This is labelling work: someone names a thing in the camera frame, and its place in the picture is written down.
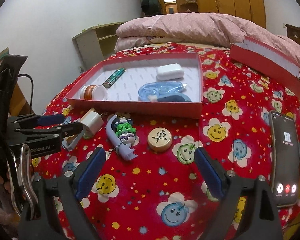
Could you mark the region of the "grey metal block with holes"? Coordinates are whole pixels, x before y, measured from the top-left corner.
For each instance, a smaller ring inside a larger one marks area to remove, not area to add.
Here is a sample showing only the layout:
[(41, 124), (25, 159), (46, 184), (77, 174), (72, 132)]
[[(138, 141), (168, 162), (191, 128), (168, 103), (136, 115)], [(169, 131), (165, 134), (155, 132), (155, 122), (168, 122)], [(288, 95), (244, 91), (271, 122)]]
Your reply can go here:
[(78, 142), (83, 138), (83, 135), (85, 134), (86, 130), (86, 128), (83, 128), (81, 133), (79, 133), (78, 135), (72, 135), (65, 138), (62, 141), (61, 147), (69, 152), (73, 151), (76, 148)]

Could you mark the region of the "teal cartoon lighter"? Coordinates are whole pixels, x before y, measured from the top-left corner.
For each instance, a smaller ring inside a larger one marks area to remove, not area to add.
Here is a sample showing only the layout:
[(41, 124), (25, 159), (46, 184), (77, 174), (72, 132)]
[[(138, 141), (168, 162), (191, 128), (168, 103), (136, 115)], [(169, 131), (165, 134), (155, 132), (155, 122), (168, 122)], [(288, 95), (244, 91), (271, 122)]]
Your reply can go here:
[(113, 72), (113, 74), (111, 74), (102, 85), (105, 88), (110, 88), (125, 72), (125, 68), (119, 68), (115, 70), (115, 72)]

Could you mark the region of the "blue translucent correction tape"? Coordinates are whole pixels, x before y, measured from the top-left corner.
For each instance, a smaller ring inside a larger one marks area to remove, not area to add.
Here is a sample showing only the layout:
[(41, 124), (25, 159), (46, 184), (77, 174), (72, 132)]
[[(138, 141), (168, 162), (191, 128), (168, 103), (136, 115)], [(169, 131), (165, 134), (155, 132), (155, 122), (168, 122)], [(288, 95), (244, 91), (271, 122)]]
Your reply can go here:
[(162, 81), (147, 83), (139, 88), (139, 100), (143, 102), (150, 102), (147, 99), (149, 95), (161, 95), (165, 93), (184, 93), (187, 84), (178, 81)]

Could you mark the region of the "white USB charger cube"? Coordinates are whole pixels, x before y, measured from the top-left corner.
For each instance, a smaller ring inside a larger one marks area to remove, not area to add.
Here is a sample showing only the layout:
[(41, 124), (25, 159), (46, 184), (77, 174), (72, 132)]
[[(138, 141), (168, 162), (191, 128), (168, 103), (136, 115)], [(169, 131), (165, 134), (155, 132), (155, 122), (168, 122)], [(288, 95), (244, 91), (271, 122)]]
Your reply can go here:
[(102, 128), (104, 121), (101, 114), (97, 113), (94, 108), (91, 108), (83, 115), (80, 123), (83, 124), (83, 127), (89, 134), (95, 135)]

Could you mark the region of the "white orange pill bottle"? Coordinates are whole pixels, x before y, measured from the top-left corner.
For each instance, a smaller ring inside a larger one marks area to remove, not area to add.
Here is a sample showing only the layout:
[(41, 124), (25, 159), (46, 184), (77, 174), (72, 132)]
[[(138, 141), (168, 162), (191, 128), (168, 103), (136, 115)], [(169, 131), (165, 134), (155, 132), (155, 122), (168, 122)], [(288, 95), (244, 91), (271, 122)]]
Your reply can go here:
[(79, 97), (82, 100), (106, 101), (107, 90), (103, 85), (83, 86), (79, 91)]

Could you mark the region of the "black smartphone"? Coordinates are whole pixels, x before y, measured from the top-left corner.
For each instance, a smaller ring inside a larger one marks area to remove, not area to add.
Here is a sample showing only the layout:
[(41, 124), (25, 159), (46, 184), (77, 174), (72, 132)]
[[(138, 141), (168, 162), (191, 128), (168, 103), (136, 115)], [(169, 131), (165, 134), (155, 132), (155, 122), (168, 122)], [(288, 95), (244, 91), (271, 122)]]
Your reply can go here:
[(270, 187), (277, 207), (296, 204), (300, 183), (300, 152), (293, 118), (269, 113), (272, 138)]

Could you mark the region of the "beige open shelf unit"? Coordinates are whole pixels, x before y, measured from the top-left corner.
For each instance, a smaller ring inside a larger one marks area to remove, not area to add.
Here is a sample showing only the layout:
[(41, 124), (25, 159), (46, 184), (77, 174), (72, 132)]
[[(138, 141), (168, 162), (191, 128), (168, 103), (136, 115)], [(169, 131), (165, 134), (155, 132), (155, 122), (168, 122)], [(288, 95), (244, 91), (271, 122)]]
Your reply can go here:
[(116, 31), (125, 22), (97, 25), (84, 29), (72, 38), (84, 70), (110, 57), (118, 39)]

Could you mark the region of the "wooden chinese chess piece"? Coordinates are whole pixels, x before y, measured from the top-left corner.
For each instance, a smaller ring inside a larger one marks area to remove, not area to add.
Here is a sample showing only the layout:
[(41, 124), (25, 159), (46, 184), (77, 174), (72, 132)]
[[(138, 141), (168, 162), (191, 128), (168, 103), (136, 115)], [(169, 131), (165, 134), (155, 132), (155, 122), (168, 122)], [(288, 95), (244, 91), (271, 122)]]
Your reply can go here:
[(149, 132), (147, 142), (151, 150), (164, 152), (168, 150), (172, 144), (172, 134), (168, 129), (158, 127)]

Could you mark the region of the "red cardboard box tray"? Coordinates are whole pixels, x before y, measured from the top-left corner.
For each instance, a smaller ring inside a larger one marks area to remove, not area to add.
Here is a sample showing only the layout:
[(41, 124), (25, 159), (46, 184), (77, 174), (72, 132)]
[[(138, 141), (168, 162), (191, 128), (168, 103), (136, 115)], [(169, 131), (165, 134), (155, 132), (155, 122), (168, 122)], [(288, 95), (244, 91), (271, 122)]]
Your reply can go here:
[(195, 118), (203, 107), (203, 72), (194, 53), (148, 54), (106, 60), (70, 89), (74, 107)]

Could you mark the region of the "white earbuds case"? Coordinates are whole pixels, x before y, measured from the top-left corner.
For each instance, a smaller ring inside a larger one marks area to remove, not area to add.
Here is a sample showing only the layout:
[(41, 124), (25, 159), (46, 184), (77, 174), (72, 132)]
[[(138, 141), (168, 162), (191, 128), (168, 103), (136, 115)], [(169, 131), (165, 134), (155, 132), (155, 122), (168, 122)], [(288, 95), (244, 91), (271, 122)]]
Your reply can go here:
[(184, 76), (184, 70), (178, 63), (167, 64), (157, 68), (157, 79), (159, 81), (181, 79)]

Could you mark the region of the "red box lid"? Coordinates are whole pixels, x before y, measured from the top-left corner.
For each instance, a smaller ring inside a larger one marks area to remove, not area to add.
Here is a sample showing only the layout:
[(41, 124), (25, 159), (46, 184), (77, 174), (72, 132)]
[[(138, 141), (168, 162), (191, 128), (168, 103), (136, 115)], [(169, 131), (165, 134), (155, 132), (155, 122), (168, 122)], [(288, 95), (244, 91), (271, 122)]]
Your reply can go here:
[(231, 45), (230, 58), (275, 79), (300, 99), (300, 65), (286, 54), (246, 36)]

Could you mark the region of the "dark hanging clothes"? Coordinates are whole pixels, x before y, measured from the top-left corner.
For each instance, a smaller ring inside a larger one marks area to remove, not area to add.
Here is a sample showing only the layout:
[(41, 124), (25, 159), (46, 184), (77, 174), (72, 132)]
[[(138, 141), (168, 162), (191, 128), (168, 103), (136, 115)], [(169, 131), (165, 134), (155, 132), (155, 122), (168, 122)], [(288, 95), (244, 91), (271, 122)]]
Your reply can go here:
[(141, 0), (141, 9), (147, 17), (161, 14), (159, 0)]

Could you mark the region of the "pink folded quilt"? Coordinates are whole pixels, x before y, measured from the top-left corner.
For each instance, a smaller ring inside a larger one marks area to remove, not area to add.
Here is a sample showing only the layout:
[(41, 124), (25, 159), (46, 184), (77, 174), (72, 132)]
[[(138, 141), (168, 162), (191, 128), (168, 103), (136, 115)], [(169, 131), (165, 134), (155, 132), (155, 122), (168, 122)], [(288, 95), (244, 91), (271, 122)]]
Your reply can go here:
[(243, 18), (215, 13), (177, 13), (136, 18), (120, 25), (115, 51), (148, 44), (184, 42), (229, 48), (245, 37), (259, 40), (291, 57), (300, 66), (300, 45)]

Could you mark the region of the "green monster keychain toy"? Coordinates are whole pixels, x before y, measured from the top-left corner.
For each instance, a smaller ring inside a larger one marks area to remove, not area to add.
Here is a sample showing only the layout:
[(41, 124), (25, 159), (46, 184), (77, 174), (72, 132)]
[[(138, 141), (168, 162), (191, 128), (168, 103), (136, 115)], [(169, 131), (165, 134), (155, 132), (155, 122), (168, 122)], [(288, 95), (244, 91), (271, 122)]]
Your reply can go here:
[(129, 161), (138, 155), (132, 149), (136, 141), (136, 128), (131, 119), (114, 114), (107, 122), (106, 135), (115, 148), (115, 152), (124, 160)]

